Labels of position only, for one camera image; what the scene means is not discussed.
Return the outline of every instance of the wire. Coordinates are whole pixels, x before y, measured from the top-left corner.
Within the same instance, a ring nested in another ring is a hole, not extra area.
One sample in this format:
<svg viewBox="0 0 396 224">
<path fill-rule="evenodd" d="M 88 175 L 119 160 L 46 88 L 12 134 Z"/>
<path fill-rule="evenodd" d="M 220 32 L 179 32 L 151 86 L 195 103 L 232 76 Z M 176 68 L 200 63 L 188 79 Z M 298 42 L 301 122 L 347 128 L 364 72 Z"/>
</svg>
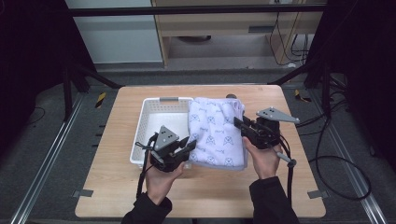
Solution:
<svg viewBox="0 0 396 224">
<path fill-rule="evenodd" d="M 301 74 L 303 71 L 308 71 L 315 67 L 315 65 L 323 63 L 323 60 L 326 60 L 327 58 L 323 58 L 323 55 L 321 55 L 323 52 L 327 52 L 328 48 L 330 47 L 329 45 L 333 42 L 334 36 L 337 35 L 338 31 L 341 29 L 343 24 L 346 22 L 346 20 L 349 18 L 351 15 L 353 9 L 356 7 L 357 3 L 359 0 L 355 0 L 353 3 L 354 5 L 350 8 L 348 13 L 346 13 L 345 17 L 339 22 L 339 24 L 332 30 L 330 33 L 329 37 L 325 39 L 324 43 L 321 44 L 314 53 L 311 53 L 312 57 L 310 57 L 310 60 L 304 64 L 304 66 L 298 67 L 295 70 L 291 71 L 284 77 L 281 77 L 280 79 L 269 82 L 268 84 L 276 84 L 276 85 L 282 85 L 283 83 L 289 81 L 291 78 L 296 77 L 297 75 Z"/>
<path fill-rule="evenodd" d="M 288 141 L 286 140 L 286 138 L 283 135 L 279 135 L 279 144 L 285 149 L 286 155 L 289 157 L 290 162 L 288 162 L 288 186 L 287 186 L 287 193 L 288 193 L 288 199 L 289 199 L 289 203 L 291 204 L 291 186 L 292 186 L 292 182 L 293 182 L 293 168 L 296 165 L 296 160 L 291 158 L 291 154 L 290 154 L 290 145 L 288 143 Z"/>
<path fill-rule="evenodd" d="M 322 128 L 322 130 L 321 130 L 321 132 L 320 132 L 320 136 L 319 136 L 319 140 L 318 140 L 318 144 L 317 144 L 317 149 L 316 149 L 315 158 L 312 159 L 312 160 L 309 160 L 309 162 L 312 162 L 312 161 L 315 162 L 315 165 L 316 165 L 316 168 L 317 168 L 317 172 L 318 172 L 318 177 L 320 178 L 320 180 L 322 181 L 322 183 L 323 183 L 329 190 L 331 190 L 333 193 L 337 194 L 338 196 L 340 196 L 340 197 L 342 197 L 342 198 L 349 199 L 349 200 L 352 200 L 352 201 L 360 201 L 360 200 L 363 200 L 363 199 L 367 198 L 367 197 L 371 194 L 371 191 L 372 191 L 372 186 L 371 186 L 370 179 L 369 179 L 369 178 L 367 177 L 367 175 L 363 172 L 363 170 L 362 170 L 359 166 L 357 166 L 355 163 L 353 163 L 352 161 L 349 161 L 349 160 L 347 160 L 347 159 L 344 159 L 344 158 L 341 158 L 341 157 L 337 157 L 337 156 L 319 156 L 319 155 L 318 155 L 318 153 L 319 153 L 320 142 L 321 142 L 321 140 L 322 140 L 324 131 L 325 131 L 325 129 L 326 129 L 326 127 L 328 126 L 329 123 L 330 123 L 330 119 L 326 118 L 326 120 L 325 120 L 325 125 L 323 125 L 323 128 Z M 322 174 L 321 174 L 321 172 L 320 172 L 318 161 L 319 161 L 319 160 L 322 160 L 322 159 L 336 159 L 336 160 L 345 161 L 345 162 L 347 162 L 347 163 L 353 165 L 356 169 L 358 169 L 358 170 L 361 172 L 362 176 L 364 177 L 364 180 L 366 181 L 366 184 L 367 184 L 367 186 L 368 186 L 367 192 L 366 192 L 363 196 L 360 196 L 360 197 L 351 197 L 351 196 L 345 195 L 344 193 L 341 193 L 340 191 L 337 191 L 337 190 L 335 190 L 334 188 L 332 188 L 332 187 L 326 182 L 326 180 L 323 178 L 323 176 L 322 176 Z"/>
<path fill-rule="evenodd" d="M 41 115 L 40 118 L 38 118 L 38 119 L 36 119 L 34 121 L 26 123 L 26 125 L 31 125 L 31 124 L 37 123 L 39 120 L 43 119 L 44 116 L 46 115 L 46 110 L 43 107 L 36 106 L 35 109 L 41 109 L 43 111 L 43 114 Z"/>
<path fill-rule="evenodd" d="M 143 150 L 145 150 L 145 149 L 151 150 L 152 149 L 151 146 L 145 146 L 145 145 L 143 145 L 143 144 L 141 144 L 139 142 L 136 142 L 135 145 L 138 146 L 138 147 L 141 147 Z"/>
<path fill-rule="evenodd" d="M 342 100 L 342 101 L 336 103 L 335 105 L 333 105 L 332 108 L 331 108 L 332 112 L 338 111 L 340 107 L 339 108 L 336 108 L 336 107 L 341 105 L 341 104 L 344 104 L 346 102 L 347 102 L 347 100 Z M 316 117 L 314 117 L 312 119 L 308 119 L 308 120 L 306 120 L 306 121 L 304 121 L 302 123 L 296 124 L 296 128 L 301 128 L 301 127 L 304 127 L 304 126 L 309 125 L 311 123 L 314 123 L 314 122 L 318 121 L 319 119 L 323 118 L 324 116 L 325 116 L 325 114 L 323 113 L 323 114 L 318 115 L 318 116 L 316 116 Z M 319 132 L 314 132 L 314 133 L 300 133 L 299 136 L 305 136 L 305 135 L 311 135 L 311 134 L 317 134 L 317 133 L 320 133 L 320 131 Z"/>
<path fill-rule="evenodd" d="M 147 161 L 149 159 L 149 150 L 145 151 L 145 159 L 143 161 L 143 167 L 142 167 L 142 173 L 140 173 L 139 180 L 137 182 L 137 191 L 136 191 L 136 199 L 142 195 L 142 188 L 143 188 L 143 182 L 145 181 L 145 176 L 146 176 L 146 167 L 147 167 Z"/>
<path fill-rule="evenodd" d="M 295 46 L 297 36 L 298 35 L 295 35 L 293 38 L 293 42 L 291 43 L 290 51 L 291 51 L 292 55 L 294 55 L 296 57 L 300 57 L 300 60 L 299 60 L 300 64 L 303 65 L 306 62 L 306 58 L 307 58 L 308 52 L 309 52 L 309 49 L 308 49 L 308 42 L 309 42 L 308 40 L 309 39 L 308 39 L 308 35 L 305 35 L 303 49 L 294 49 L 293 47 Z"/>
<path fill-rule="evenodd" d="M 334 91 L 332 92 L 332 94 L 330 94 L 330 97 L 334 96 L 335 94 L 342 94 L 345 96 L 345 92 L 344 91 Z"/>
<path fill-rule="evenodd" d="M 150 165 L 150 167 L 146 170 L 146 172 L 145 173 L 147 173 L 148 172 L 148 170 L 149 169 L 151 169 L 151 167 L 153 167 L 154 165 Z"/>
<path fill-rule="evenodd" d="M 280 39 L 280 42 L 281 42 L 281 44 L 282 44 L 283 53 L 284 53 L 285 56 L 290 60 L 290 62 L 288 62 L 288 63 L 279 63 L 279 62 L 277 61 L 276 57 L 275 57 L 275 61 L 276 61 L 277 65 L 287 65 L 287 64 L 289 64 L 289 63 L 296 63 L 296 62 L 299 62 L 299 60 L 291 59 L 291 58 L 288 56 L 288 53 L 286 52 L 285 43 L 283 42 L 283 39 L 282 39 L 282 36 L 281 36 L 281 33 L 280 33 L 280 29 L 279 29 L 279 12 L 276 13 L 276 21 L 275 21 L 275 24 L 274 24 L 274 29 L 273 29 L 273 31 L 271 32 L 271 35 L 270 35 L 270 48 L 271 48 L 271 51 L 273 52 L 274 56 L 275 56 L 275 52 L 274 52 L 274 49 L 273 49 L 273 47 L 272 47 L 272 36 L 273 36 L 273 33 L 274 33 L 275 28 L 277 28 L 277 32 L 279 33 L 279 39 Z"/>
</svg>

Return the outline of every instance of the wooden table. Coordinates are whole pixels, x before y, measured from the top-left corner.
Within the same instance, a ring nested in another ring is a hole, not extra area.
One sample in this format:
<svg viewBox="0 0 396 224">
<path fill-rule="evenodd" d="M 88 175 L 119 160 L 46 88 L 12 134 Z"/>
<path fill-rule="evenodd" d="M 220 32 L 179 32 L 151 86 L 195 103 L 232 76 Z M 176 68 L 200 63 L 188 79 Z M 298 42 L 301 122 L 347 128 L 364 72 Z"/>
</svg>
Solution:
<svg viewBox="0 0 396 224">
<path fill-rule="evenodd" d="M 133 208 L 141 170 L 130 163 L 134 134 L 143 100 L 149 97 L 224 98 L 233 93 L 246 107 L 245 116 L 255 119 L 256 111 L 274 106 L 290 114 L 283 91 L 278 86 L 145 86 L 121 88 L 110 113 L 102 140 L 92 162 L 84 189 L 91 197 L 80 197 L 78 217 L 123 217 Z M 294 168 L 292 200 L 298 217 L 323 217 L 321 198 L 310 199 L 308 191 L 317 190 L 303 146 L 293 123 L 281 122 L 288 140 Z M 288 168 L 280 162 L 277 175 L 284 190 Z M 252 160 L 244 171 L 224 171 L 193 165 L 175 181 L 169 199 L 174 208 L 168 217 L 252 217 L 253 206 L 248 186 L 257 179 Z"/>
</svg>

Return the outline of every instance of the person's arm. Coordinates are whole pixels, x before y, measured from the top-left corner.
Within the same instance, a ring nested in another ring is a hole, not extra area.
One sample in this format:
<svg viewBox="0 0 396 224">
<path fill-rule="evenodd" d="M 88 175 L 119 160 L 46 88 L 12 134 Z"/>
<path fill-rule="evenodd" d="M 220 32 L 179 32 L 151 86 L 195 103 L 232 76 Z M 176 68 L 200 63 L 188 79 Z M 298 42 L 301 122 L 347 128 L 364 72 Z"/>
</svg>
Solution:
<svg viewBox="0 0 396 224">
<path fill-rule="evenodd" d="M 280 145 L 274 149 L 257 149 L 248 138 L 243 137 L 245 147 L 253 159 L 254 169 L 259 179 L 250 187 L 251 201 L 253 201 L 254 223 L 299 223 L 291 204 L 286 197 L 276 170 L 279 157 L 275 151 L 282 152 Z"/>
<path fill-rule="evenodd" d="M 183 173 L 184 162 L 175 171 L 165 173 L 151 167 L 150 153 L 146 172 L 147 192 L 139 196 L 134 203 L 134 209 L 122 219 L 122 224 L 161 224 L 172 211 L 172 203 L 166 198 L 173 182 Z"/>
<path fill-rule="evenodd" d="M 172 203 L 168 198 L 157 205 L 147 195 L 143 193 L 134 203 L 134 209 L 127 213 L 121 224 L 157 224 L 163 223 L 166 216 L 172 211 Z"/>
</svg>

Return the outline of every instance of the folded towel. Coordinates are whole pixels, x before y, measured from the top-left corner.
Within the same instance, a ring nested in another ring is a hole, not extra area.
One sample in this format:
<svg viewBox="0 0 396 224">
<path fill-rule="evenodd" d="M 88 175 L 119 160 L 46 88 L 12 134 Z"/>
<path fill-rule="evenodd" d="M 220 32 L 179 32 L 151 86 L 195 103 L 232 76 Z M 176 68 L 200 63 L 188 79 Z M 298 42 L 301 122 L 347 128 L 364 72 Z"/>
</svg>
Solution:
<svg viewBox="0 0 396 224">
<path fill-rule="evenodd" d="M 233 118 L 242 119 L 245 106 L 238 99 L 195 98 L 189 104 L 189 142 L 197 140 L 192 163 L 207 167 L 243 170 L 248 153 Z"/>
</svg>

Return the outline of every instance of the hand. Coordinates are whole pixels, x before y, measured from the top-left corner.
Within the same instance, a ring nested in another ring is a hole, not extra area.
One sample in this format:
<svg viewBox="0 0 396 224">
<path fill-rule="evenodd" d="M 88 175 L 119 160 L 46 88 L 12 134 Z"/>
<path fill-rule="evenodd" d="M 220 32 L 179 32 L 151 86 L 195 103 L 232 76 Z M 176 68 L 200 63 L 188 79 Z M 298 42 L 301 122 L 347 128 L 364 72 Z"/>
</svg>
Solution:
<svg viewBox="0 0 396 224">
<path fill-rule="evenodd" d="M 275 151 L 282 152 L 282 147 L 276 145 L 274 149 L 257 149 L 251 144 L 247 137 L 242 138 L 247 148 L 253 158 L 253 166 L 259 179 L 266 179 L 276 175 L 277 167 L 279 166 L 279 157 L 276 155 Z"/>
<path fill-rule="evenodd" d="M 146 188 L 148 197 L 157 205 L 159 205 L 166 195 L 169 193 L 169 190 L 172 187 L 173 182 L 178 178 L 181 174 L 183 174 L 184 163 L 182 162 L 175 171 L 166 173 L 158 170 L 155 167 L 151 167 L 150 162 L 151 153 L 148 154 L 147 167 L 148 170 L 146 172 Z"/>
</svg>

